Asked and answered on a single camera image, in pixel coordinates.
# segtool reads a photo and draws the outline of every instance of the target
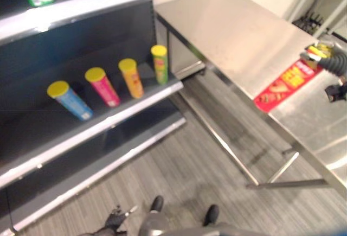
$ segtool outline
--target gray carpet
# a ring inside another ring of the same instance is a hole
[[[184,82],[235,145],[256,178],[266,181],[284,162],[288,148],[236,95],[207,71]],[[138,228],[157,194],[165,197],[170,226],[198,226],[210,204],[220,205],[220,221],[270,235],[327,235],[347,228],[347,205],[333,189],[248,190],[248,181],[209,136],[180,96],[172,101],[187,124],[139,157],[86,189],[31,225],[21,236],[78,235],[100,228],[117,204],[140,208],[124,223],[129,235]],[[281,180],[317,178],[299,157]]]

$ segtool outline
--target black shoe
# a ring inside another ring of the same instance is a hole
[[[218,205],[211,205],[208,209],[205,220],[202,226],[208,226],[210,224],[215,224],[219,215],[219,207]]]
[[[161,195],[158,195],[151,206],[150,212],[151,211],[156,211],[156,212],[161,212],[164,206],[164,198]]]

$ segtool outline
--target pink chip can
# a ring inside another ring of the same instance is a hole
[[[109,107],[119,105],[120,99],[102,68],[90,68],[86,71],[85,78],[92,84],[99,96]]]

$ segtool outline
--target stainless steel counter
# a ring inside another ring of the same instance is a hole
[[[201,60],[253,99],[316,39],[251,0],[175,0],[156,7],[159,21]],[[269,117],[299,142],[296,150],[342,195],[347,192],[347,106],[330,104],[320,73]]]

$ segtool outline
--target red sign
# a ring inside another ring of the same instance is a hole
[[[253,102],[260,110],[268,113],[321,71],[319,67],[310,67],[304,60],[298,60],[262,91]]]

